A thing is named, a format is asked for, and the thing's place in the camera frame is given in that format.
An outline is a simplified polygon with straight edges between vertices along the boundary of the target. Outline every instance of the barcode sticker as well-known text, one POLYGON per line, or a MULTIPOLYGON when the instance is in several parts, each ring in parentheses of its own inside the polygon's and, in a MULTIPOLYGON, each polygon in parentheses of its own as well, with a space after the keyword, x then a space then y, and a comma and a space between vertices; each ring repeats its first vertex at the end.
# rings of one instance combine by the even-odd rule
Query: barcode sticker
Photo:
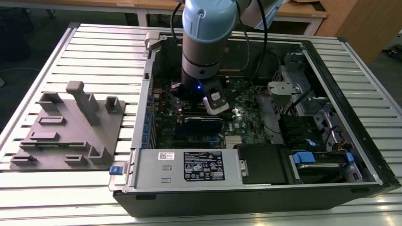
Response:
POLYGON ((175 153, 174 152, 159 152, 158 159, 159 160, 175 160, 175 153))

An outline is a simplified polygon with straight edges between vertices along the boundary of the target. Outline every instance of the wooden cabinet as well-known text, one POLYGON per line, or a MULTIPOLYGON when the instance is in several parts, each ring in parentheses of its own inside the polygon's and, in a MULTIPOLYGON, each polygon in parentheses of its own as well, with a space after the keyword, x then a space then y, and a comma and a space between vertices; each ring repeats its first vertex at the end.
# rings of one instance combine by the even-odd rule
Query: wooden cabinet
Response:
POLYGON ((344 37, 370 63, 402 29, 402 0, 321 0, 329 12, 317 36, 344 37))

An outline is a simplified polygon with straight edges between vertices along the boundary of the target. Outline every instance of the circuit board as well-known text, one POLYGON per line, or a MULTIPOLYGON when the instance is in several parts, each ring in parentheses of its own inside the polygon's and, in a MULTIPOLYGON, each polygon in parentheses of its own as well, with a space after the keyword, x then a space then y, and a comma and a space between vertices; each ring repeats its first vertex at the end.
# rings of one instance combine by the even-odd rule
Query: circuit board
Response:
MULTIPOLYGON (((165 81, 157 82, 154 97, 157 101, 155 125, 158 132, 157 148, 226 148, 226 136, 242 136, 242 142, 249 144, 268 143, 265 126, 261 121, 257 104, 257 90, 249 87, 236 101, 230 103, 230 110, 217 116, 210 116, 202 103, 190 104, 182 101, 166 87, 165 81), (220 119, 222 128, 220 132, 209 135, 181 134, 186 118, 220 119)), ((232 80, 230 89, 244 89, 240 80, 232 80)))

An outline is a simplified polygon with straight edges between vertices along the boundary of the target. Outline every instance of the table leg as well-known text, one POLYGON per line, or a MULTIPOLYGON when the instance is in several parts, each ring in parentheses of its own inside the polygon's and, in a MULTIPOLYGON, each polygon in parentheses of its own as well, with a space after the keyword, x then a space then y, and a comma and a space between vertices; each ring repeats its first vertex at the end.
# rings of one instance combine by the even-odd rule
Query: table leg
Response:
POLYGON ((57 9, 47 9, 46 12, 49 13, 51 19, 57 18, 57 9))
POLYGON ((141 27, 149 27, 147 15, 146 10, 138 10, 138 24, 141 27))
POLYGON ((306 36, 314 36, 318 29, 320 29, 320 26, 321 26, 321 23, 324 21, 324 18, 314 18, 312 23, 309 24, 308 26, 308 29, 305 31, 305 34, 306 36))

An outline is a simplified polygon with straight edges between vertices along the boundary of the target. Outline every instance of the cable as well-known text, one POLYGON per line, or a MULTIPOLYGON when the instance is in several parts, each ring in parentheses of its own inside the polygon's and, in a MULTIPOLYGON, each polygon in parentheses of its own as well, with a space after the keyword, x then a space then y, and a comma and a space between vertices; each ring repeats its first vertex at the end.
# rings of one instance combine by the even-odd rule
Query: cable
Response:
POLYGON ((342 132, 338 133, 340 137, 342 137, 342 143, 337 146, 336 151, 340 151, 342 146, 348 143, 346 137, 342 135, 342 132))
POLYGON ((334 129, 337 129, 338 127, 340 126, 333 126, 330 128, 329 134, 328 134, 326 139, 325 139, 325 142, 322 143, 321 152, 316 152, 316 153, 329 153, 329 152, 332 152, 332 151, 326 152, 325 150, 326 150, 326 147, 328 147, 329 137, 332 136, 332 133, 333 133, 334 129))
POLYGON ((171 14, 171 18, 170 18, 170 30, 171 30, 171 35, 174 36, 174 40, 175 40, 177 43, 179 43, 181 41, 179 41, 179 39, 178 39, 178 37, 177 37, 177 34, 175 34, 174 18, 175 18, 175 15, 177 15, 177 12, 178 12, 181 6, 182 6, 182 3, 178 4, 178 6, 177 6, 177 8, 175 8, 175 10, 174 10, 174 12, 173 12, 173 14, 171 14))
POLYGON ((308 97, 309 93, 313 91, 313 87, 308 89, 308 91, 301 95, 300 99, 290 105, 288 108, 285 114, 289 113, 289 111, 302 102, 302 100, 308 97))
POLYGON ((6 70, 0 71, 0 73, 9 72, 9 71, 14 71, 14 70, 33 70, 33 71, 41 72, 41 70, 38 70, 37 68, 15 67, 15 68, 10 68, 10 69, 6 69, 6 70))
POLYGON ((249 67, 249 64, 250 64, 250 57, 252 57, 250 39, 249 39, 249 35, 248 35, 246 26, 245 26, 241 19, 240 19, 240 24, 241 24, 244 32, 245 32, 246 43, 248 43, 248 63, 246 63, 246 65, 242 69, 220 69, 220 72, 222 72, 222 73, 225 73, 225 72, 244 72, 246 70, 246 68, 249 67))
MULTIPOLYGON (((262 56, 260 58, 260 62, 258 62, 258 65, 257 65, 257 68, 254 70, 254 74, 253 74, 253 77, 250 79, 250 81, 248 82, 246 84, 246 87, 250 86, 250 84, 253 83, 256 77, 257 77, 257 74, 258 74, 258 71, 260 71, 260 68, 264 64, 264 60, 265 60, 265 52, 266 52, 266 46, 268 46, 268 41, 269 41, 269 28, 268 28, 268 23, 266 23, 266 17, 265 17, 265 7, 264 7, 264 4, 262 4, 262 1, 261 0, 257 0, 257 3, 258 3, 258 7, 260 7, 260 12, 261 12, 261 15, 262 15, 262 19, 264 19, 264 26, 265 26, 265 43, 264 43, 264 51, 262 51, 262 56)), ((237 90, 237 92, 233 92, 234 93, 234 97, 233 98, 229 98, 230 101, 236 100, 237 97, 242 94, 242 92, 245 91, 246 89, 240 89, 237 90)))
POLYGON ((274 131, 274 130, 265 124, 265 122, 264 122, 264 125, 265 125, 265 127, 266 127, 273 133, 277 133, 277 134, 281 134, 281 135, 282 135, 282 133, 274 131))

